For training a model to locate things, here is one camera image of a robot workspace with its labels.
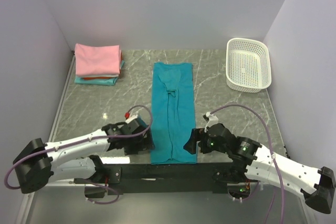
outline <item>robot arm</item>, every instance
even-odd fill
[[[330,214],[336,182],[331,169],[321,169],[299,164],[278,154],[271,156],[270,150],[247,137],[236,137],[218,118],[209,112],[205,128],[194,129],[184,149],[196,153],[196,142],[202,153],[218,151],[228,154],[233,160],[230,172],[220,174],[218,181],[236,183],[242,179],[258,180],[280,187],[280,180],[273,162],[276,158],[280,168],[284,189],[305,200],[316,211]]]
[[[29,158],[15,168],[22,193],[32,193],[49,182],[61,179],[97,180],[107,177],[108,171],[105,170],[99,156],[93,154],[124,148],[125,155],[130,155],[137,154],[138,151],[153,149],[150,130],[137,137],[108,137],[137,134],[144,131],[146,127],[147,125],[141,118],[135,115],[125,122],[108,124],[90,134],[70,140],[46,144],[40,138],[32,140],[16,157],[13,164],[35,152],[50,152]]]

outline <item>pink towel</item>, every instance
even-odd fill
[[[76,75],[78,77],[115,77],[120,73],[121,50],[119,46],[75,46]]]

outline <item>folded towel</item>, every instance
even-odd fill
[[[121,50],[119,46],[75,46],[76,76],[117,77],[120,73]]]
[[[152,164],[196,163],[183,149],[196,127],[192,64],[154,64],[151,126]]]
[[[110,79],[93,79],[93,80],[84,80],[78,76],[75,77],[76,84],[94,84],[94,85],[106,85],[106,86],[113,86],[118,77],[110,78]]]

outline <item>basket rim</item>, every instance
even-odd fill
[[[264,49],[265,49],[265,51],[266,51],[267,67],[269,68],[269,71],[268,71],[268,82],[267,82],[266,85],[264,85],[264,86],[262,86],[262,87],[257,87],[257,88],[256,88],[256,87],[251,87],[251,86],[247,86],[247,85],[239,84],[239,83],[233,81],[233,80],[229,77],[229,75],[228,75],[228,71],[227,71],[227,69],[228,69],[228,60],[227,60],[227,58],[228,58],[228,47],[229,47],[229,43],[230,43],[231,41],[233,41],[233,40],[238,40],[238,39],[239,39],[239,40],[245,40],[245,41],[254,42],[254,43],[259,44],[259,45],[261,45],[261,46],[264,47]],[[272,83],[272,74],[271,74],[271,65],[270,65],[270,60],[269,60],[269,51],[268,51],[267,46],[266,46],[264,43],[262,43],[261,41],[254,40],[254,39],[245,39],[245,38],[232,38],[232,39],[230,39],[230,40],[227,42],[227,44],[226,44],[226,60],[225,60],[225,61],[226,61],[226,62],[225,62],[225,74],[226,74],[226,78],[228,79],[229,82],[231,82],[231,83],[234,84],[234,85],[237,85],[237,86],[240,86],[240,87],[243,87],[243,88],[247,88],[247,89],[266,89],[266,88],[268,88],[268,87],[271,85],[271,83]]]

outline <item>plastic laundry basket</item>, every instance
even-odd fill
[[[257,93],[271,84],[268,48],[252,39],[234,38],[226,48],[226,83],[234,90]]]

